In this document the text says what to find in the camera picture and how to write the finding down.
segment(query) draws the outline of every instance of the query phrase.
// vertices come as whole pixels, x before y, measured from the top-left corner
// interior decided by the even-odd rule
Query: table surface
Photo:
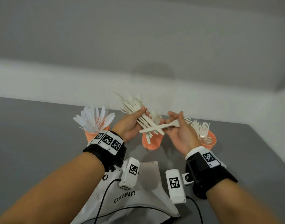
[[[86,137],[73,120],[82,109],[74,105],[0,98],[0,215],[36,183],[82,152],[87,145]],[[116,114],[113,126],[124,113],[112,112]],[[240,185],[285,221],[285,164],[249,125],[208,122],[217,138],[212,149],[214,154],[227,165]],[[176,168],[184,173],[185,159],[168,136],[164,136],[160,148],[152,151],[142,146],[141,138],[139,134],[126,144],[126,158],[158,161],[168,194],[165,171]],[[185,193],[196,200],[204,223],[218,223],[207,200],[195,197],[191,186],[185,186]],[[200,223],[191,201],[177,208],[182,218],[176,223]]]

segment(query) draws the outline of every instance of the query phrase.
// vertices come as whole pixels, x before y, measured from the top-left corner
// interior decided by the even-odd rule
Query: white paper bag
[[[105,173],[102,181],[97,185],[87,203],[74,218],[71,224],[81,224],[87,220],[95,219],[98,213],[103,195],[108,185],[115,179],[121,177],[121,172]],[[123,223],[161,223],[170,217],[180,217],[180,214],[170,198],[164,191],[161,183],[160,172],[157,162],[140,163],[137,184],[133,190],[119,188],[116,181],[109,187],[99,217],[104,217],[98,223],[110,223],[118,218],[128,215],[136,207],[147,208],[144,213],[147,217],[139,215],[128,215],[123,218]]]

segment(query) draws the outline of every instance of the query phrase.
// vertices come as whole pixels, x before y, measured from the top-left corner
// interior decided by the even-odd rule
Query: orange plastic cup
[[[149,149],[149,150],[155,150],[158,149],[162,139],[163,139],[163,135],[161,134],[155,134],[153,132],[151,132],[151,134],[153,135],[152,138],[150,138],[151,144],[148,144],[147,138],[145,136],[145,133],[142,134],[142,144],[145,148]]]
[[[201,142],[201,144],[202,144],[202,146],[204,146],[205,148],[211,150],[211,148],[216,144],[217,139],[216,139],[215,135],[214,135],[211,131],[209,131],[207,137],[211,137],[213,142],[212,142],[211,144],[208,144],[208,145],[206,145],[206,144],[204,144],[204,143],[202,143],[202,142]]]
[[[104,129],[104,131],[109,131],[110,126],[108,126],[107,128]],[[89,133],[87,131],[85,131],[85,135],[87,137],[88,142],[90,142],[92,139],[94,139],[97,136],[98,133]]]

